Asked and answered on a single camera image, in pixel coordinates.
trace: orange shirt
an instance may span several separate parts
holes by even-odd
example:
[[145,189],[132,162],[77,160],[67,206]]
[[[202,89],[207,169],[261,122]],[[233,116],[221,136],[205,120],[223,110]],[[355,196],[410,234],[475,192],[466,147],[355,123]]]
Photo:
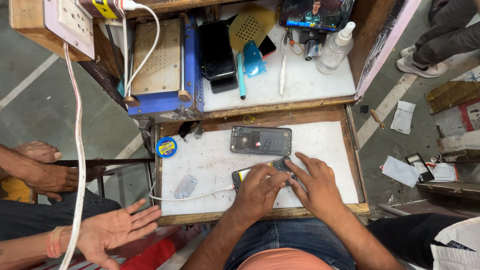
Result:
[[268,249],[248,257],[237,270],[332,270],[314,255],[294,248]]

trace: teal stylus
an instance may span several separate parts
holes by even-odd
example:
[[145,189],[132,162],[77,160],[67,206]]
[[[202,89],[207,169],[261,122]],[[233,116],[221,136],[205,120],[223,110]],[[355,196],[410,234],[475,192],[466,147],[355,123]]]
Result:
[[245,83],[243,82],[243,63],[241,61],[241,53],[237,54],[237,66],[239,73],[240,98],[245,99]]

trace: power outlet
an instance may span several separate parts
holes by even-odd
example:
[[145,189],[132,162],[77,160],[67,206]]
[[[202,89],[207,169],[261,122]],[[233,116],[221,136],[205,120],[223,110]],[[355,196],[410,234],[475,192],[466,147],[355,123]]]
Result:
[[90,19],[76,4],[70,0],[57,0],[57,19],[70,32],[90,44],[92,29],[89,29]]

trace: rubber band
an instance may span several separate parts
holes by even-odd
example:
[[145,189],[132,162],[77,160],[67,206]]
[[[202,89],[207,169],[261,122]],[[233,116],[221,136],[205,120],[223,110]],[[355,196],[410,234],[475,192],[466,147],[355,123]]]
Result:
[[60,235],[66,226],[58,226],[47,236],[47,256],[49,258],[60,258]]
[[292,44],[292,46],[290,46],[290,50],[292,50],[292,52],[295,53],[296,55],[302,55],[302,54],[303,54],[303,48],[301,47],[300,43],[295,42],[294,44],[298,44],[298,45],[300,46],[301,53],[296,53],[296,52],[293,50],[293,44]]
[[[245,122],[245,117],[246,117],[246,116],[248,116],[248,117],[250,118],[250,120],[251,120],[251,121],[248,122],[248,123]],[[253,116],[250,116],[250,115],[248,115],[248,114],[246,114],[246,115],[243,116],[243,122],[244,122],[245,124],[251,124],[251,123],[253,123],[253,120],[255,120],[255,117],[253,117]]]

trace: wooden drawer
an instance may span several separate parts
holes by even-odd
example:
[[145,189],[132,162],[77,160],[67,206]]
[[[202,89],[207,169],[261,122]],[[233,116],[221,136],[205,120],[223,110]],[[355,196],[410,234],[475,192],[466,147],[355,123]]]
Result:
[[[348,104],[337,104],[331,106],[319,106],[310,109],[301,110],[276,110],[264,111],[260,113],[250,113],[255,117],[255,122],[260,123],[260,126],[277,127],[286,124],[301,124],[312,122],[326,122],[326,121],[340,121],[343,132],[343,140],[347,150],[350,170],[352,172],[355,187],[357,189],[358,204],[347,204],[347,207],[355,214],[369,214],[368,200],[363,183],[363,176],[360,168],[360,161],[356,149],[357,138],[356,130],[351,116],[350,106]],[[202,128],[205,131],[217,131],[231,129],[234,125],[243,125],[243,115],[225,118],[207,118],[202,123]],[[177,131],[181,123],[165,123],[154,125],[152,129],[152,137],[158,138],[160,136],[177,135]],[[156,194],[161,192],[161,167],[162,158],[156,156],[155,173]],[[159,226],[195,224],[195,223],[212,223],[218,221],[221,216],[220,213],[207,214],[189,214],[189,215],[172,215],[164,216],[158,219]],[[268,213],[261,220],[268,219],[285,219],[285,218],[300,218],[312,217],[313,215],[305,208],[284,208],[274,209]]]

